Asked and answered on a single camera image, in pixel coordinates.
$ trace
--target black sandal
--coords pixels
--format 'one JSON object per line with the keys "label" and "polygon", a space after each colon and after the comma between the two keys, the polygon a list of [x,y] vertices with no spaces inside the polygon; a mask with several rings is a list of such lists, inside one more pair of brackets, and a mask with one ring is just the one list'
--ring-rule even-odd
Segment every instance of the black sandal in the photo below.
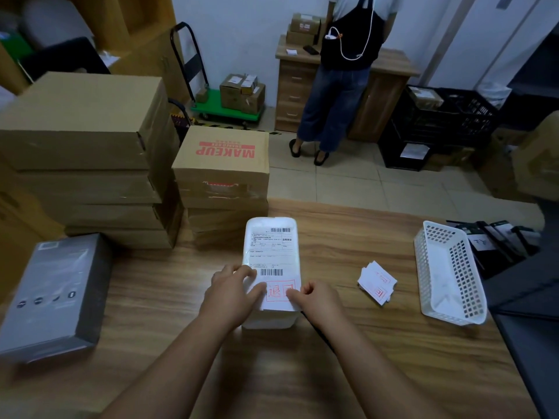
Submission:
{"label": "black sandal", "polygon": [[301,148],[299,148],[299,152],[298,152],[298,153],[294,153],[294,152],[293,152],[293,146],[295,145],[295,141],[296,141],[296,140],[291,140],[291,141],[289,142],[289,150],[290,150],[290,152],[291,152],[291,156],[293,156],[293,157],[300,157],[300,156],[301,156]]}
{"label": "black sandal", "polygon": [[326,153],[326,155],[324,156],[324,160],[321,161],[321,162],[318,162],[318,161],[317,161],[317,159],[318,159],[318,153],[320,153],[320,150],[318,150],[318,151],[316,152],[316,154],[315,154],[315,166],[322,166],[322,165],[324,165],[324,162],[326,161],[326,159],[327,159],[328,157],[330,157],[330,153]]}

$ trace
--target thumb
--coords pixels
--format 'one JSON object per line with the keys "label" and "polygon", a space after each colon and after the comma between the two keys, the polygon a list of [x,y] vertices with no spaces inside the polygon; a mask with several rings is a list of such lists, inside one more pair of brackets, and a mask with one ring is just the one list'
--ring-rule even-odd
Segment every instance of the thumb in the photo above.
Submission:
{"label": "thumb", "polygon": [[290,288],[285,292],[285,295],[289,301],[297,303],[299,307],[303,307],[303,304],[305,303],[305,295],[302,292]]}
{"label": "thumb", "polygon": [[253,289],[247,294],[250,304],[253,306],[258,301],[258,299],[266,292],[266,282],[260,282],[255,285]]}

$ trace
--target wood grain tabletop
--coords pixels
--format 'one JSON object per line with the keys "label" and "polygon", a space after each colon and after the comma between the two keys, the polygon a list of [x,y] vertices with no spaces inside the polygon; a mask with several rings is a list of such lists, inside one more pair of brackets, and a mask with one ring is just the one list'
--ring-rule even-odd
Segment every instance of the wood grain tabletop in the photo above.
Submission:
{"label": "wood grain tabletop", "polygon": [[[290,200],[269,204],[270,216],[297,220],[303,281],[331,283],[353,321],[454,416],[537,417],[491,318],[458,327],[422,315],[413,238],[423,218]],[[195,317],[213,272],[242,259],[242,241],[197,250],[187,234],[181,232],[173,251],[119,254],[97,348],[6,370],[0,403],[101,411]],[[361,268],[373,260],[398,280],[384,307],[357,288]],[[289,330],[232,333],[192,415],[363,417],[336,357],[303,317]]]}
{"label": "wood grain tabletop", "polygon": [[[287,54],[287,49],[296,49],[297,55],[291,56]],[[301,46],[287,44],[285,35],[279,38],[276,58],[301,63],[320,64],[320,55],[312,56]],[[418,77],[421,74],[411,63],[406,53],[402,50],[392,48],[381,48],[381,51],[378,53],[378,59],[374,61],[371,70],[392,75],[403,75],[406,77]]]}

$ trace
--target blue jeans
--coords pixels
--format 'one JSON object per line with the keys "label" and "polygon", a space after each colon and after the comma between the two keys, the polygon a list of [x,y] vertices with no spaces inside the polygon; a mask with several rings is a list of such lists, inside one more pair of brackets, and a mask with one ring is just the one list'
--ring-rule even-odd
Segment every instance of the blue jeans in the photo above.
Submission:
{"label": "blue jeans", "polygon": [[355,117],[369,72],[370,68],[327,70],[320,65],[297,137],[320,141],[319,149],[326,153],[336,151]]}

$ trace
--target gray box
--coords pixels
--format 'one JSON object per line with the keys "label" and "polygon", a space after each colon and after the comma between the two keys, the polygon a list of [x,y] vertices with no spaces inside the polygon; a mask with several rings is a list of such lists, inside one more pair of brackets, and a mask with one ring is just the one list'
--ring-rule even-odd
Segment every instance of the gray box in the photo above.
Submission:
{"label": "gray box", "polygon": [[111,267],[99,233],[37,244],[0,329],[0,357],[29,363],[96,345]]}

